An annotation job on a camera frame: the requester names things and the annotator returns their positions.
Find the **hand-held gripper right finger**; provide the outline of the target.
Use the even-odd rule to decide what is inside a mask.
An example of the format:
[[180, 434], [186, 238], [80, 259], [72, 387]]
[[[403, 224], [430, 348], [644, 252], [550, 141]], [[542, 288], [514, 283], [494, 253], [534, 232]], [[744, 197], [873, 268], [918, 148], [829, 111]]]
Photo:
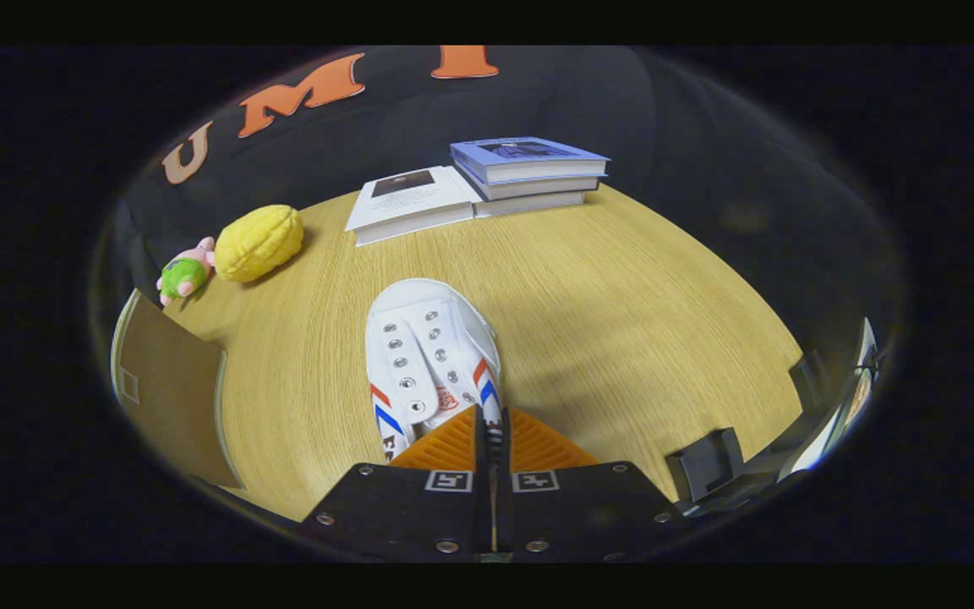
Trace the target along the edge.
[[506, 409], [497, 548], [513, 562], [637, 562], [684, 531], [681, 510], [630, 460], [596, 460]]

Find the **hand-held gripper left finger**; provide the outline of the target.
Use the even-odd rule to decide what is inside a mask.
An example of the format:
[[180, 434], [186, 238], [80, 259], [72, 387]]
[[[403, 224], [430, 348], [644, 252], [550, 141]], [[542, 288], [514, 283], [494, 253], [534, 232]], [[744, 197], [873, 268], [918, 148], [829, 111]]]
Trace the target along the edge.
[[492, 548], [490, 448], [479, 405], [448, 421], [470, 431], [468, 468], [356, 463], [297, 527], [341, 562], [475, 562]]

